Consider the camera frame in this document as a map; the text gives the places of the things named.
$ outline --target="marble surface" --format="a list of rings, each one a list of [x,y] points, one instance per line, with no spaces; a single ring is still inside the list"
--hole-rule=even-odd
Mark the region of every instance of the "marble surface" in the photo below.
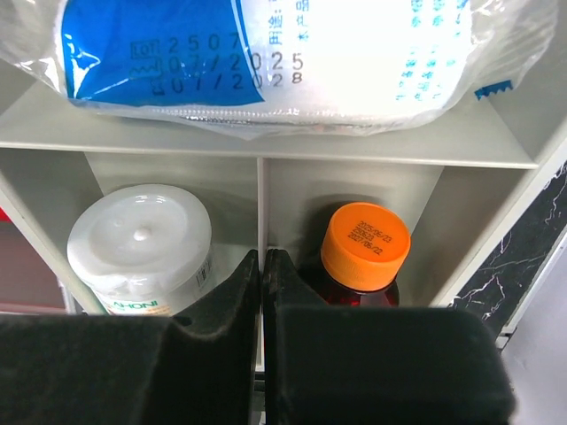
[[[567,162],[470,278],[451,308],[480,317],[498,335],[567,225]]]

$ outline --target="container label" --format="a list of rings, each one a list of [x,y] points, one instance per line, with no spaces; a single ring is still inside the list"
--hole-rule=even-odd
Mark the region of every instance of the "container label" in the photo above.
[[[263,102],[240,0],[68,0],[67,94],[109,104]]]
[[[212,256],[209,253],[203,265],[186,283],[163,297],[144,301],[131,301],[115,299],[96,291],[94,292],[110,314],[170,316],[193,304],[211,289],[212,279],[210,277],[212,267]]]
[[[411,103],[447,100],[461,79],[469,52],[469,0],[411,0],[411,32],[416,40],[402,69],[396,100]],[[437,35],[443,44],[420,42]]]
[[[392,237],[387,235],[382,230],[375,228],[366,221],[360,221],[348,235],[349,239],[354,240],[356,243],[364,246],[364,248],[371,250],[376,255],[382,254],[384,249],[380,248],[380,242],[390,243]]]

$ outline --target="plastic bag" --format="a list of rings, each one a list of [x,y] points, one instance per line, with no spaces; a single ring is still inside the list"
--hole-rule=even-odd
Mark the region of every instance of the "plastic bag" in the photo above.
[[[3,0],[0,58],[99,112],[369,135],[516,86],[556,20],[556,0]]]

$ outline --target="white shelf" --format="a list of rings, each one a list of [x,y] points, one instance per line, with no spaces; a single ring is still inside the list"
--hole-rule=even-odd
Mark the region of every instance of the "white shelf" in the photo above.
[[[370,137],[308,135],[245,141],[183,125],[97,116],[72,106],[41,83],[0,117],[0,147],[537,167],[489,102],[458,105],[425,127]]]

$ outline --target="orange cap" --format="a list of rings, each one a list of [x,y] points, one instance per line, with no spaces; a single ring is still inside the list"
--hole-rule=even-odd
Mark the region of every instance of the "orange cap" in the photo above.
[[[396,277],[410,244],[400,217],[383,206],[356,202],[333,214],[321,260],[327,273],[346,287],[381,290]]]

